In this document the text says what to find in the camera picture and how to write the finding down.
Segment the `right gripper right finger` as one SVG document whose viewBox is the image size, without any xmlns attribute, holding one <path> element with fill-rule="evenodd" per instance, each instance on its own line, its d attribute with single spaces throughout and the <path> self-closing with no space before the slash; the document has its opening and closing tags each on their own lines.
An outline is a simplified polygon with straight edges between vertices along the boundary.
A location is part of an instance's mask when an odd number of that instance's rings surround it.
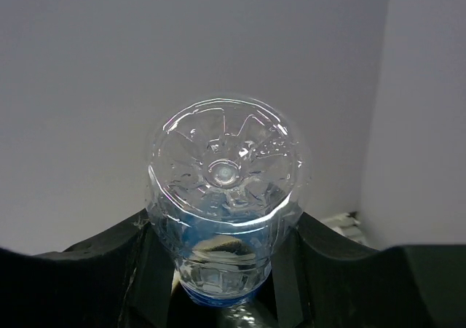
<svg viewBox="0 0 466 328">
<path fill-rule="evenodd" d="M 281 327 L 463 327 L 465 247 L 382 251 L 308 214 L 272 258 Z"/>
</svg>

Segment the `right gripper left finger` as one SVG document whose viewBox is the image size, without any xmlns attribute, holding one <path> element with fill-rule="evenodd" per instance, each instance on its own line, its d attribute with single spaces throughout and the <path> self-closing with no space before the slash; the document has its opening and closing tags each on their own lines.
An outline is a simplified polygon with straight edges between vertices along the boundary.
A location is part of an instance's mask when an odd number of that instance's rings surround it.
<svg viewBox="0 0 466 328">
<path fill-rule="evenodd" d="M 63 252 L 1 250 L 2 327 L 166 327 L 174 268 L 135 214 Z"/>
</svg>

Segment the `blue label plastic bottle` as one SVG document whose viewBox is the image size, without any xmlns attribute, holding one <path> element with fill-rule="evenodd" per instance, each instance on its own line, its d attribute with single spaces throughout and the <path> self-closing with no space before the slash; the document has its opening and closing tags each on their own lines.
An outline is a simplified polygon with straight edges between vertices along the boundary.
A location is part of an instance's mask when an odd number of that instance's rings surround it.
<svg viewBox="0 0 466 328">
<path fill-rule="evenodd" d="M 220 93 L 166 116 L 148 149 L 146 210 L 197 304 L 251 300 L 309 199 L 310 150 L 296 122 Z"/>
</svg>

